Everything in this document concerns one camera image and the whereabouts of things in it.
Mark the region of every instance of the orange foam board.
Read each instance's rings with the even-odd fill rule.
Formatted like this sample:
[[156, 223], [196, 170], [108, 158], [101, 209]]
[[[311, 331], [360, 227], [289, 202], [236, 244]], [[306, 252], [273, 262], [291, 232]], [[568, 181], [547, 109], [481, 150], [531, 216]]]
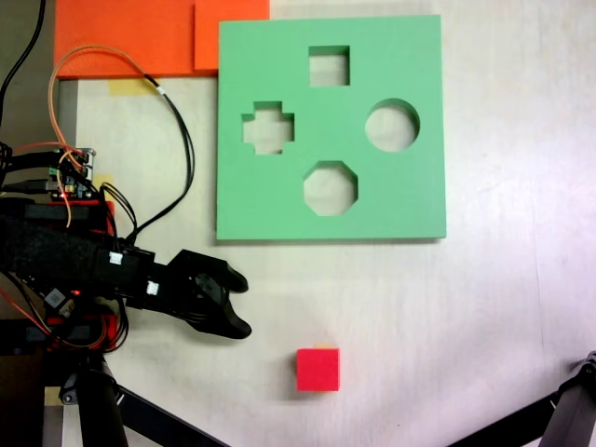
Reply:
[[269, 0], [196, 0], [196, 73], [206, 76], [217, 75], [220, 22], [268, 19]]
[[[107, 45], [127, 52], [154, 76], [193, 74], [195, 0], [58, 0], [54, 63], [70, 49]], [[137, 77], [127, 62], [105, 52], [67, 62], [60, 78]]]
[[[269, 0], [57, 0], [54, 63], [70, 49], [107, 45], [155, 77], [216, 75], [219, 23], [266, 20]], [[139, 73], [104, 51], [66, 62], [59, 78], [127, 78]]]

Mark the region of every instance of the table surface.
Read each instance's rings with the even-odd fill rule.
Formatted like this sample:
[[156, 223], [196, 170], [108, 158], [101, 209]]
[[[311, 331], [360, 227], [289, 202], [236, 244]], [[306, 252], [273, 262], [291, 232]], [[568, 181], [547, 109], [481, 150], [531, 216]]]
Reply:
[[[218, 244], [217, 81], [164, 80], [196, 181], [138, 243], [162, 263], [181, 249], [229, 261], [251, 283], [233, 303], [253, 334], [131, 309], [108, 357], [119, 383], [234, 447], [441, 447], [548, 394], [596, 347], [596, 3], [272, 0], [273, 19], [404, 14], [442, 16], [447, 238]], [[107, 81], [76, 96], [75, 143], [141, 221], [179, 194], [182, 140], [158, 97]], [[341, 348], [337, 393], [294, 392], [292, 358], [314, 344]], [[80, 442], [75, 411], [65, 445]]]

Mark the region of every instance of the wire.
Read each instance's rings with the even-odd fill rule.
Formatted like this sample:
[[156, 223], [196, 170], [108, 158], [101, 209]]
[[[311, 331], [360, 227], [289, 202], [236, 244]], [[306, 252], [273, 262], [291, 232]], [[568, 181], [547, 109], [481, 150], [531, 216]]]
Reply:
[[68, 196], [62, 187], [62, 180], [60, 180], [61, 176], [61, 165], [64, 158], [66, 158], [72, 151], [67, 150], [64, 155], [61, 157], [60, 161], [58, 162], [58, 169], [56, 169], [56, 183], [58, 184], [58, 189], [60, 190], [60, 195], [64, 199], [64, 205], [66, 205], [66, 212], [68, 213], [68, 220], [66, 221], [66, 228], [70, 228], [71, 221], [73, 220], [73, 213], [71, 212], [71, 204], [68, 203]]
[[33, 318], [30, 314], [28, 314], [26, 311], [24, 311], [22, 308], [20, 308], [19, 305], [17, 305], [17, 303], [15, 303], [12, 298], [10, 298], [8, 296], [8, 294], [3, 290], [0, 289], [0, 295], [7, 300], [7, 302], [9, 302], [14, 308], [16, 308], [19, 312], [21, 312], [25, 317], [27, 317], [28, 319], [30, 319], [35, 326], [37, 326], [39, 328], [39, 330], [41, 332], [43, 332], [45, 335], [49, 335], [49, 332], [46, 330], [46, 328], [44, 328], [39, 322], [37, 322], [37, 320], [35, 318]]
[[176, 122], [178, 123], [178, 127], [180, 128], [180, 132], [183, 135], [184, 155], [186, 157], [186, 182], [184, 185], [183, 192], [177, 199], [175, 199], [170, 205], [168, 205], [166, 208], [164, 208], [162, 211], [160, 211], [158, 214], [156, 214], [153, 218], [149, 219], [147, 222], [143, 223], [141, 226], [137, 227], [135, 225], [132, 233], [130, 233], [130, 235], [126, 239], [126, 241], [128, 243], [134, 244], [136, 242], [137, 236], [139, 235], [139, 233], [141, 233], [141, 231], [143, 229], [145, 229], [147, 226], [153, 224], [157, 220], [161, 219], [166, 214], [168, 214], [170, 211], [172, 211], [174, 208], [176, 208], [176, 206], [188, 194], [188, 191], [190, 190], [191, 185], [193, 184], [193, 180], [195, 178], [195, 146], [193, 145], [193, 141], [191, 139], [190, 132], [188, 131], [188, 128], [186, 127], [186, 124], [184, 123], [184, 120], [183, 120], [182, 116], [180, 115], [178, 108], [174, 105], [172, 100], [165, 93], [164, 89], [157, 83], [157, 81], [155, 81], [152, 76], [150, 76], [148, 73], [146, 73], [144, 71], [144, 69], [141, 67], [141, 65], [139, 63], [137, 63], [134, 59], [132, 59], [127, 53], [125, 53], [124, 51], [121, 51], [117, 48], [114, 48], [114, 47], [108, 47], [106, 45], [85, 45], [82, 47], [73, 48], [72, 50], [67, 52], [64, 56], [62, 56], [62, 58], [58, 61], [58, 63], [54, 67], [54, 71], [52, 72], [52, 75], [49, 79], [49, 84], [47, 86], [47, 108], [49, 110], [49, 118], [52, 123], [52, 127], [54, 128], [54, 132], [56, 133], [56, 136], [60, 142], [66, 143], [66, 139], [64, 138], [64, 134], [62, 133], [62, 131], [60, 129], [60, 125], [58, 124], [58, 119], [56, 117], [56, 110], [55, 110], [55, 106], [54, 106], [54, 86], [56, 84], [56, 79], [58, 77], [60, 68], [63, 66], [64, 63], [66, 63], [69, 59], [71, 59], [73, 56], [75, 56], [77, 54], [80, 54], [83, 52], [89, 52], [89, 51], [104, 51], [107, 53], [112, 53], [118, 57], [124, 58], [131, 65], [133, 65], [139, 71], [139, 73], [141, 73], [145, 77], [145, 79], [147, 79], [156, 88], [157, 92], [161, 96], [164, 97], [164, 100], [168, 104], [170, 110], [174, 113], [174, 117], [176, 118]]
[[114, 198], [114, 200], [122, 207], [122, 209], [128, 215], [130, 222], [132, 223], [132, 231], [135, 232], [138, 227], [137, 216], [134, 212], [134, 209], [130, 205], [130, 202], [127, 200], [126, 197], [124, 197], [124, 195], [120, 191], [118, 191], [118, 189], [115, 186], [113, 186], [110, 183], [102, 183], [102, 186], [100, 187], [100, 193], [103, 197], [105, 197], [106, 192]]
[[145, 75], [144, 69], [139, 65], [134, 59], [132, 59], [127, 53], [124, 51], [120, 51], [114, 47], [108, 47], [106, 45], [84, 45], [82, 47], [77, 47], [71, 49], [67, 52], [62, 58], [58, 61], [56, 66], [54, 67], [54, 71], [49, 79], [49, 84], [47, 86], [47, 107], [49, 109], [49, 119], [52, 123], [52, 127], [54, 128], [54, 132], [56, 132], [56, 136], [60, 142], [66, 142], [64, 135], [58, 125], [58, 119], [56, 118], [56, 111], [54, 108], [54, 86], [56, 84], [56, 78], [58, 76], [58, 72], [60, 68], [66, 63], [69, 59], [71, 59], [74, 55], [79, 54], [81, 52], [89, 52], [89, 51], [105, 51], [108, 53], [115, 54], [121, 58], [126, 59], [130, 62], [142, 75]]
[[27, 45], [27, 48], [22, 52], [19, 59], [15, 62], [14, 66], [12, 67], [12, 69], [10, 69], [10, 72], [8, 72], [7, 77], [5, 78], [4, 82], [2, 83], [2, 87], [0, 88], [0, 127], [2, 127], [2, 117], [3, 117], [3, 113], [4, 113], [4, 98], [5, 98], [5, 95], [7, 94], [8, 85], [10, 84], [10, 81], [12, 81], [12, 78], [14, 77], [14, 75], [17, 73], [17, 71], [20, 69], [22, 64], [25, 62], [25, 60], [29, 56], [29, 53], [31, 53], [31, 50], [34, 48], [34, 45], [37, 42], [37, 38], [39, 37], [39, 34], [41, 33], [42, 25], [44, 24], [44, 13], [45, 12], [46, 12], [46, 0], [41, 0], [39, 2], [39, 14], [37, 16], [37, 24], [35, 25], [34, 35], [31, 37], [31, 41], [29, 42], [29, 45]]
[[60, 343], [62, 345], [67, 345], [69, 347], [73, 347], [73, 348], [88, 348], [88, 349], [92, 349], [95, 347], [100, 346], [103, 341], [105, 340], [105, 338], [107, 337], [107, 325], [105, 323], [105, 320], [102, 318], [101, 315], [99, 315], [99, 319], [102, 322], [102, 333], [100, 334], [99, 338], [88, 345], [77, 345], [71, 342], [67, 342], [66, 340], [64, 340], [63, 338], [59, 337], [56, 332], [59, 332], [61, 327], [59, 327], [56, 331], [52, 331], [49, 326], [45, 323], [44, 319], [41, 317], [41, 315], [39, 314], [39, 312], [37, 311], [37, 309], [35, 309], [35, 306], [33, 304], [33, 302], [31, 301], [31, 297], [29, 296], [29, 293], [25, 290], [25, 288], [22, 286], [22, 284], [12, 275], [10, 275], [7, 272], [0, 272], [2, 273], [2, 275], [4, 275], [7, 279], [10, 280], [10, 282], [12, 282], [14, 284], [14, 286], [17, 288], [17, 290], [19, 291], [19, 293], [22, 295], [22, 297], [24, 298], [24, 300], [27, 302], [27, 305], [31, 308], [32, 313], [35, 315], [35, 318], [33, 318], [31, 315], [29, 315], [28, 313], [24, 312], [13, 300], [11, 300], [10, 298], [7, 297], [6, 292], [4, 291], [4, 294], [2, 295], [5, 299], [7, 299], [12, 305], [14, 305], [23, 315], [25, 315], [25, 317], [27, 317], [28, 319], [30, 319], [33, 323], [35, 323], [35, 326], [37, 326], [43, 333], [45, 333], [48, 337], [50, 337], [53, 341]]
[[6, 178], [10, 158], [12, 158], [12, 148], [8, 144], [0, 142], [0, 188]]
[[157, 220], [164, 217], [170, 211], [172, 211], [176, 206], [186, 197], [188, 191], [193, 184], [193, 180], [195, 179], [195, 146], [193, 145], [193, 140], [190, 136], [190, 132], [188, 131], [188, 127], [186, 123], [184, 123], [182, 115], [178, 111], [178, 108], [169, 96], [165, 93], [164, 89], [154, 80], [152, 76], [149, 74], [145, 75], [145, 78], [151, 82], [157, 91], [164, 97], [166, 102], [168, 103], [169, 108], [174, 113], [174, 117], [176, 118], [176, 122], [178, 123], [178, 127], [180, 128], [180, 132], [183, 135], [183, 142], [184, 142], [184, 154], [186, 157], [186, 183], [184, 185], [184, 189], [182, 194], [174, 200], [171, 204], [169, 204], [166, 208], [156, 214], [154, 217], [149, 219], [147, 222], [143, 223], [136, 231], [133, 231], [127, 238], [127, 243], [134, 244], [137, 240], [137, 236], [141, 233], [143, 229], [148, 227], [149, 225], [153, 224]]

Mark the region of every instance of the red wire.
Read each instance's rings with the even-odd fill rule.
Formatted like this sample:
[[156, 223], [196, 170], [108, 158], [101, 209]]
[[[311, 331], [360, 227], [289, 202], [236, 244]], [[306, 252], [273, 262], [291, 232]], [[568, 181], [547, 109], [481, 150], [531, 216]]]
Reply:
[[13, 305], [13, 306], [14, 306], [14, 307], [15, 307], [15, 308], [16, 308], [16, 309], [19, 311], [19, 312], [21, 312], [21, 313], [22, 313], [22, 314], [23, 314], [25, 317], [27, 317], [28, 319], [30, 319], [30, 320], [31, 320], [31, 321], [34, 323], [34, 325], [35, 325], [35, 326], [37, 326], [37, 327], [39, 328], [39, 330], [40, 330], [41, 332], [43, 332], [45, 335], [49, 335], [49, 332], [48, 332], [48, 331], [46, 331], [46, 328], [44, 328], [44, 327], [43, 327], [41, 324], [39, 324], [35, 318], [33, 318], [31, 315], [29, 315], [29, 314], [28, 314], [27, 312], [25, 312], [24, 310], [22, 310], [22, 309], [20, 308], [20, 306], [19, 306], [19, 305], [17, 305], [17, 304], [16, 304], [16, 303], [15, 303], [15, 302], [12, 300], [12, 298], [10, 298], [10, 297], [8, 296], [8, 294], [7, 294], [5, 291], [3, 291], [2, 289], [0, 289], [0, 295], [2, 295], [2, 297], [3, 297], [5, 300], [7, 300], [9, 303], [11, 303], [11, 304], [12, 304], [12, 305]]

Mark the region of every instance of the orange wire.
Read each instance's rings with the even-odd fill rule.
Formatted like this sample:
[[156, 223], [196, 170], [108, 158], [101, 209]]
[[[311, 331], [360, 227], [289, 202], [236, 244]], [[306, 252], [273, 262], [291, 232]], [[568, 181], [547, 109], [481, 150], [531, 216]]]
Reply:
[[46, 331], [46, 329], [45, 329], [45, 328], [44, 328], [44, 327], [43, 327], [41, 324], [39, 324], [39, 323], [38, 323], [38, 322], [35, 320], [35, 318], [33, 318], [31, 315], [29, 315], [29, 314], [28, 314], [26, 311], [22, 310], [22, 309], [20, 308], [20, 306], [19, 306], [18, 304], [16, 304], [16, 303], [15, 303], [15, 302], [12, 300], [12, 298], [10, 298], [10, 297], [8, 296], [8, 294], [7, 294], [5, 291], [3, 291], [2, 289], [0, 289], [0, 295], [2, 295], [2, 297], [3, 297], [5, 300], [7, 300], [9, 303], [11, 303], [11, 304], [13, 305], [13, 307], [15, 307], [15, 308], [16, 308], [16, 309], [17, 309], [19, 312], [21, 312], [21, 313], [22, 313], [22, 314], [23, 314], [25, 317], [27, 317], [28, 319], [30, 319], [30, 320], [31, 320], [31, 321], [34, 323], [34, 325], [35, 325], [35, 326], [37, 326], [37, 327], [39, 328], [39, 330], [40, 330], [41, 332], [43, 332], [45, 335], [49, 335], [49, 332], [48, 332], [48, 331]]
[[54, 71], [52, 72], [52, 76], [49, 79], [49, 85], [47, 86], [47, 108], [49, 109], [49, 119], [52, 123], [52, 127], [54, 128], [54, 132], [56, 132], [56, 136], [60, 142], [66, 142], [64, 135], [58, 125], [58, 119], [56, 118], [56, 111], [54, 110], [54, 86], [56, 84], [56, 77], [58, 76], [58, 71], [60, 68], [66, 63], [70, 58], [72, 58], [75, 54], [81, 53], [83, 51], [92, 51], [92, 50], [99, 50], [105, 51], [108, 53], [115, 54], [120, 56], [121, 58], [126, 59], [129, 61], [134, 67], [139, 70], [142, 75], [146, 75], [144, 69], [139, 65], [134, 59], [132, 59], [127, 53], [124, 51], [120, 51], [114, 47], [108, 47], [106, 45], [84, 45], [82, 47], [77, 47], [71, 49], [68, 53], [62, 56], [62, 59], [58, 61], [56, 67], [54, 67]]
[[66, 211], [68, 212], [68, 221], [66, 222], [66, 228], [71, 226], [71, 221], [73, 219], [73, 213], [71, 212], [71, 204], [68, 203], [68, 196], [64, 192], [64, 188], [62, 187], [62, 180], [60, 180], [60, 166], [64, 158], [66, 158], [69, 154], [71, 154], [71, 150], [67, 150], [64, 155], [61, 157], [60, 161], [58, 162], [58, 169], [56, 169], [56, 183], [58, 184], [58, 189], [60, 190], [60, 195], [64, 199], [64, 204], [66, 205]]

